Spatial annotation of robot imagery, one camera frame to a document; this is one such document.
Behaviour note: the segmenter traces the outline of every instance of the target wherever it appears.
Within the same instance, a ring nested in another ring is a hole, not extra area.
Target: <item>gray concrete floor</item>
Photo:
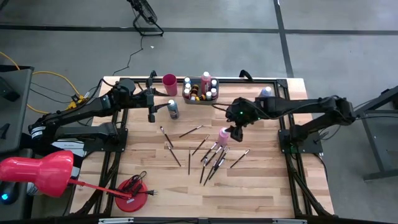
[[[397,30],[395,0],[280,0],[286,29]],[[277,29],[272,0],[149,0],[163,27]],[[0,22],[30,25],[131,26],[134,15],[124,0],[12,0],[0,12]],[[67,76],[81,91],[126,66],[139,49],[136,32],[50,32],[0,30],[0,50],[20,65]],[[287,35],[294,77],[304,78],[308,96],[339,95],[354,105],[398,84],[398,36]],[[287,77],[279,34],[168,32],[144,38],[144,50],[130,68],[118,75],[199,75],[207,70],[236,77],[246,69],[254,77]],[[0,63],[9,64],[3,58]],[[73,93],[57,77],[37,75],[41,85]],[[58,100],[66,96],[53,95]],[[41,110],[65,105],[30,94]],[[27,111],[26,125],[40,115]],[[377,172],[361,123],[342,127],[323,143],[335,213],[345,218],[396,222],[398,178],[365,183],[362,176]],[[59,215],[61,199],[37,203],[37,217]]]

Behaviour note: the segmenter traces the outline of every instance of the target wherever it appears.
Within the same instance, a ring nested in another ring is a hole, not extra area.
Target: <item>red circular base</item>
[[[118,187],[118,189],[122,189],[126,184],[128,180],[123,181]],[[145,192],[148,190],[147,186],[144,183],[142,184],[142,188],[140,189],[140,192]],[[145,203],[147,202],[148,195],[147,194],[137,194],[135,197],[131,199],[122,199],[122,198],[116,198],[116,205],[119,207],[120,210],[124,212],[135,212],[138,211],[140,208],[142,208]]]

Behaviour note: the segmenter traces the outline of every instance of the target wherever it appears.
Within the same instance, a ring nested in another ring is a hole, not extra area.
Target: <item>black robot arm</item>
[[[151,87],[152,77],[146,81],[147,88],[137,94],[134,94],[136,86],[134,81],[130,78],[125,78],[120,82],[116,82],[115,85],[110,85],[101,79],[98,87],[101,82],[111,86],[112,89],[110,89],[110,91],[105,93],[103,96],[95,98],[90,102],[88,100],[84,103],[81,103],[76,108],[43,115],[43,117],[39,118],[36,123],[29,126],[29,132],[32,135],[32,139],[40,139],[43,142],[50,143],[59,138],[71,138],[71,136],[74,136],[74,134],[68,131],[65,132],[62,127],[63,125],[82,119],[91,118],[93,116],[111,116],[116,111],[121,111],[122,109],[148,108],[148,122],[153,123],[155,122],[154,113],[156,113],[161,107],[168,105],[155,105],[155,95],[168,95],[160,93],[155,88]],[[116,127],[110,127],[109,125],[102,128],[110,129],[113,132],[116,130]]]
[[[291,113],[324,113],[306,124],[290,127],[289,141],[298,143],[309,134],[334,124],[350,125],[355,121],[352,104],[345,98],[331,96],[311,100],[286,100],[279,97],[257,97],[254,102],[237,98],[226,110],[228,122],[235,122],[235,127],[227,129],[231,138],[243,140],[242,127],[260,119],[279,119]]]

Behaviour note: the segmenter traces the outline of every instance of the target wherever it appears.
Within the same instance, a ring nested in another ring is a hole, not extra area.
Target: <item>paint bottle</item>
[[[259,97],[268,97],[268,96],[272,96],[272,88],[269,86],[261,90]]]
[[[191,84],[191,79],[189,77],[184,78],[184,84],[187,84],[187,83]]]
[[[185,84],[185,89],[191,91],[191,84],[190,83]]]
[[[216,88],[217,87],[217,80],[212,80],[211,81],[211,87]]]
[[[184,89],[184,97],[189,99],[190,96],[190,90],[189,89]]]
[[[211,76],[208,72],[203,72],[203,75],[201,76],[201,92],[206,93],[207,91],[210,90],[210,85],[211,85]]]
[[[212,98],[216,98],[216,96],[217,96],[217,89],[216,88],[212,88],[211,89],[211,97]]]
[[[169,105],[167,105],[167,109],[169,109],[170,117],[172,119],[177,119],[180,116],[177,108],[177,103],[174,102],[174,100],[169,100]]]
[[[218,133],[218,144],[220,146],[226,146],[227,141],[228,141],[228,133],[225,131],[226,128],[221,128],[220,132]]]
[[[199,100],[200,101],[206,100],[206,95],[204,95],[204,94],[200,95]]]
[[[193,85],[191,90],[191,96],[198,96],[199,95],[199,85]]]
[[[206,93],[206,100],[211,100],[211,92],[210,91],[208,91]]]

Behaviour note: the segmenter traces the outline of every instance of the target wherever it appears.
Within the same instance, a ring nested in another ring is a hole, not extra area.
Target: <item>red cup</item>
[[[168,95],[177,95],[177,78],[175,77],[175,75],[167,74],[163,76],[162,83]]]

